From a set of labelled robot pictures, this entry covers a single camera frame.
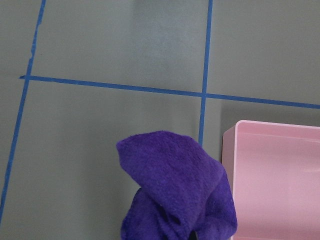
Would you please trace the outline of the purple cloth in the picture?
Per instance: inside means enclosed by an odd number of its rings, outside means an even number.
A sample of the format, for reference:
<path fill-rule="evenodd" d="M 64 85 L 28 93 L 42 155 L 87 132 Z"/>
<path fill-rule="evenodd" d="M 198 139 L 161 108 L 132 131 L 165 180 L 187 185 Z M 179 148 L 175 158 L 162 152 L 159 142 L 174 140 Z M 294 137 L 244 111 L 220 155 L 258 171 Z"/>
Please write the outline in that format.
<path fill-rule="evenodd" d="M 191 137 L 155 131 L 116 148 L 120 166 L 139 185 L 122 222 L 123 240 L 227 240 L 236 233 L 226 170 Z"/>

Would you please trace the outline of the pink plastic bin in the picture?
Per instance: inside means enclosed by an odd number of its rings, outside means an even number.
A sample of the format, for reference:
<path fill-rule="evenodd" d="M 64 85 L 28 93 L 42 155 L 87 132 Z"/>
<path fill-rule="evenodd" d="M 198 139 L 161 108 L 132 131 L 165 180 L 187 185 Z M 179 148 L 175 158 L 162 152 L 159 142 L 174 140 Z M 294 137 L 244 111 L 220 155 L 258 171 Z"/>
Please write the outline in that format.
<path fill-rule="evenodd" d="M 233 239 L 319 239 L 318 127 L 238 121 L 223 134 L 222 164 L 238 222 Z"/>

